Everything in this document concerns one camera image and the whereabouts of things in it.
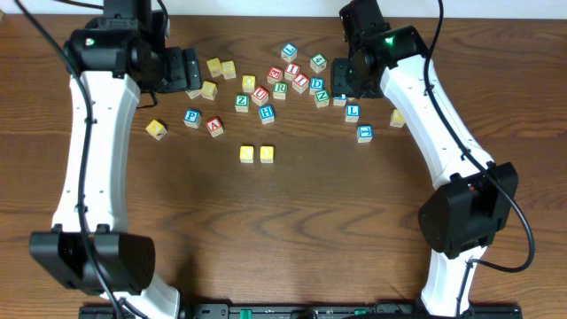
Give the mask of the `blue L block front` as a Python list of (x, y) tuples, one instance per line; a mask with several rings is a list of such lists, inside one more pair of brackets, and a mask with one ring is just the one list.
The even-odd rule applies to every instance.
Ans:
[(345, 121), (357, 122), (360, 119), (361, 108), (359, 105), (347, 105), (345, 109)]

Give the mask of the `green R block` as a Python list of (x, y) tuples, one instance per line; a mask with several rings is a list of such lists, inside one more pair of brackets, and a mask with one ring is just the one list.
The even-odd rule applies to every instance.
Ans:
[(273, 98), (278, 100), (285, 100), (287, 89), (288, 85), (285, 82), (276, 82), (273, 89)]

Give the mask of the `yellow O block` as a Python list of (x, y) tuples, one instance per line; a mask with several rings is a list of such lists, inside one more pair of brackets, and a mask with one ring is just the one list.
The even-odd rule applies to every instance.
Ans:
[(275, 158), (275, 147), (272, 145), (262, 145), (260, 148), (260, 162), (273, 163)]

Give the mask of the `yellow C block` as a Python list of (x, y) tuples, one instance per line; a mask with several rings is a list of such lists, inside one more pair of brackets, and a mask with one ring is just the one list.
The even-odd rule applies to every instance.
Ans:
[(254, 147), (251, 145), (242, 145), (239, 151), (239, 158), (242, 163), (253, 163)]

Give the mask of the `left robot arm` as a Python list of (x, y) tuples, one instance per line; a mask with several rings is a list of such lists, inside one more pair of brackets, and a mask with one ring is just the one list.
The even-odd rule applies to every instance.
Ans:
[(140, 97), (201, 85), (193, 49), (169, 47), (160, 2), (105, 0), (102, 14), (55, 50), (70, 73), (72, 133), (50, 229), (29, 252), (67, 289), (108, 300), (83, 318), (184, 318), (181, 293), (155, 270), (155, 245), (128, 230), (128, 145)]

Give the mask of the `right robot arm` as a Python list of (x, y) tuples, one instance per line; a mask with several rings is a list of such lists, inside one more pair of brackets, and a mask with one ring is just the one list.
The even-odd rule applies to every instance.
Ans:
[(507, 222), (507, 195), (517, 172), (497, 165), (466, 129), (442, 89), (422, 37), (412, 26), (393, 29), (375, 1), (356, 0), (339, 17), (349, 46), (332, 63), (335, 97), (388, 99), (404, 118), (431, 175), (433, 194), (418, 222), (431, 260), (426, 284), (414, 306), (389, 318), (519, 318), (514, 305), (472, 305), (469, 291), (482, 257)]

